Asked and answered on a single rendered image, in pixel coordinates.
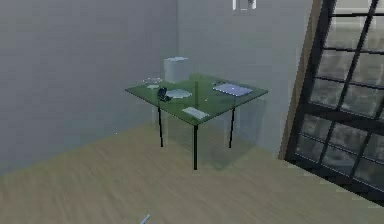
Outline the black controller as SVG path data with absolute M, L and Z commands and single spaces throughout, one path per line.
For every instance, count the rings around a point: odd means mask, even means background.
M 166 87 L 162 87 L 158 90 L 158 99 L 160 101 L 163 101 L 163 102 L 167 102 L 167 101 L 170 101 L 171 98 L 167 95 L 167 88 Z

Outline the pale round plate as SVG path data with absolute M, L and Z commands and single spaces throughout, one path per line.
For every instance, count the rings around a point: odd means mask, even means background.
M 174 90 L 168 90 L 166 92 L 166 95 L 171 98 L 181 99 L 181 98 L 190 97 L 191 93 L 183 89 L 174 89 Z

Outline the green glass table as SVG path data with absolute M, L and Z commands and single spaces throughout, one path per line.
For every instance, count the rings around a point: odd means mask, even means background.
M 213 90 L 216 85 L 229 83 L 241 87 L 252 89 L 252 92 L 240 97 L 232 96 L 223 92 Z M 189 79 L 178 83 L 170 83 L 162 81 L 157 84 L 159 88 L 149 89 L 146 84 L 139 84 L 126 89 L 126 92 L 144 100 L 145 102 L 153 105 L 158 111 L 158 123 L 160 129 L 160 145 L 163 145 L 163 132 L 161 112 L 167 112 L 174 117 L 193 126 L 193 169 L 198 169 L 198 128 L 203 123 L 216 118 L 228 111 L 232 112 L 231 124 L 234 124 L 234 117 L 236 109 L 252 100 L 256 100 L 268 93 L 268 90 L 251 86 L 248 84 L 241 84 L 237 81 L 230 81 L 218 77 L 192 73 Z M 158 90 L 166 87 L 168 90 L 183 89 L 191 93 L 190 97 L 175 99 L 171 98 L 170 101 L 163 102 L 158 99 Z M 204 119 L 196 119 L 193 116 L 183 112 L 184 108 L 194 107 L 200 111 L 208 113 L 209 116 Z

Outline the white box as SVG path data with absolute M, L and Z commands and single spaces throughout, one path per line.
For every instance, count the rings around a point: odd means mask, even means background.
M 186 57 L 172 57 L 164 60 L 164 78 L 171 83 L 178 83 L 188 79 L 190 71 L 189 59 Z

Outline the purple laptop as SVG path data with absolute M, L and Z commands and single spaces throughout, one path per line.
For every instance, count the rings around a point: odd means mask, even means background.
M 241 87 L 234 84 L 229 84 L 229 83 L 216 85 L 213 87 L 213 90 L 223 92 L 236 97 L 240 97 L 252 92 L 252 89 Z

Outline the white framed picture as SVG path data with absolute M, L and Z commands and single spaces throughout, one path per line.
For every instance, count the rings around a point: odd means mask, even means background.
M 232 8 L 234 10 L 254 10 L 256 8 L 257 0 L 233 0 Z

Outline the black framed window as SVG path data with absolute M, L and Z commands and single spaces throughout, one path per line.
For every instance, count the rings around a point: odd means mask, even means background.
M 319 0 L 281 159 L 384 207 L 384 0 Z

